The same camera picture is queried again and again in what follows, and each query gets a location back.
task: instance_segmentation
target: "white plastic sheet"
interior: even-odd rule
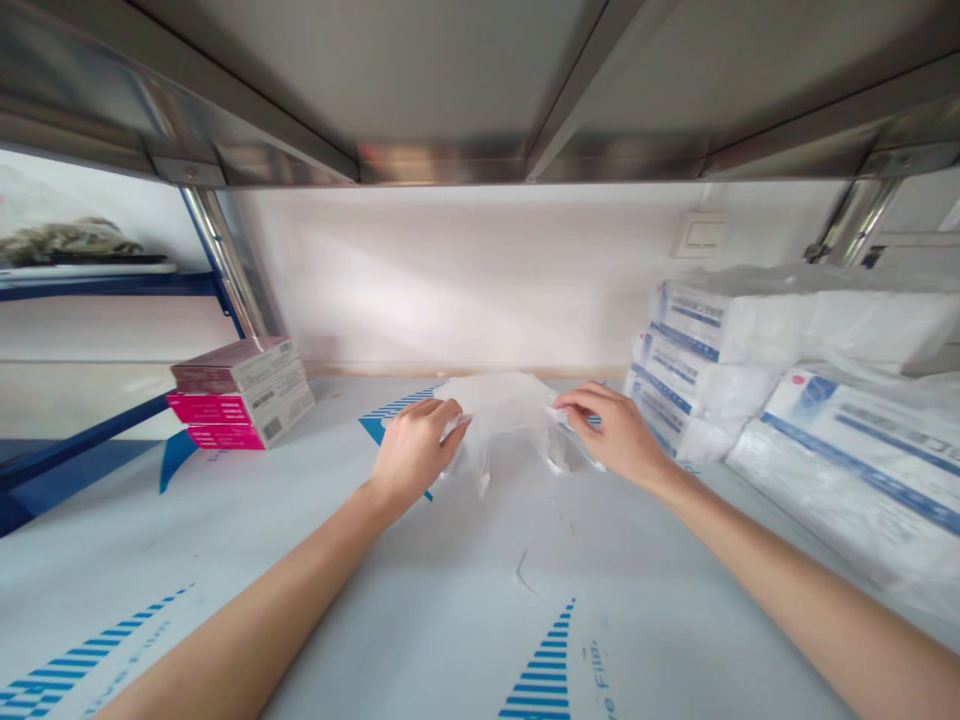
[[[491,444],[497,436],[527,440],[555,474],[570,471],[566,449],[571,442],[582,448],[562,415],[552,409],[559,393],[533,375],[509,372],[453,378],[433,395],[456,400],[464,415],[471,416],[470,429],[448,472],[470,474],[481,498],[490,484]]]

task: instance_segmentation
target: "metal shelf frame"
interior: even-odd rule
[[[121,275],[69,280],[0,281],[0,302],[68,295],[220,297],[213,272]]]
[[[266,325],[250,291],[216,194],[187,189],[183,191],[183,198],[198,239],[210,260],[211,271],[61,282],[8,282],[7,287],[0,286],[0,301],[77,295],[216,297],[224,314],[233,320],[241,339],[266,335]],[[8,494],[11,490],[164,412],[168,407],[164,393],[73,437],[0,467],[0,506],[3,510],[0,514],[7,518],[12,514],[16,518],[13,525],[29,521],[30,514],[15,497]],[[12,529],[10,525],[0,528],[0,534]]]

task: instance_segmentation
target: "cardboard box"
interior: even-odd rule
[[[262,425],[307,376],[299,358],[242,393],[188,395],[172,392],[167,402],[181,421],[192,425]]]
[[[299,357],[289,337],[246,338],[170,368],[181,393],[250,389]]]
[[[266,450],[287,434],[316,405],[313,391],[303,382],[285,402],[255,425],[193,425],[187,433],[198,447],[229,450]]]

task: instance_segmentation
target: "blue metal shelf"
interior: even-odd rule
[[[64,295],[179,295],[219,298],[220,292],[212,272],[120,275],[75,280],[0,281],[0,302]]]
[[[145,403],[115,415],[109,420],[94,425],[71,438],[61,440],[39,452],[7,463],[0,468],[0,493],[8,492],[28,480],[42,475],[47,470],[76,457],[95,445],[119,435],[124,430],[129,430],[144,420],[162,413],[168,407],[166,393],[158,395],[152,400],[147,400]]]

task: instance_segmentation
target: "plastic bag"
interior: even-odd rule
[[[532,375],[511,372],[453,378],[433,395],[456,400],[464,415],[471,416],[470,430],[448,472],[462,469],[470,474],[481,499],[490,484],[490,445],[497,436],[527,440],[555,474],[570,471],[565,450],[571,443],[582,449],[565,426],[566,417],[559,419],[553,410],[559,393]]]
[[[142,252],[141,245],[82,203],[0,167],[0,267],[49,264],[60,256]]]

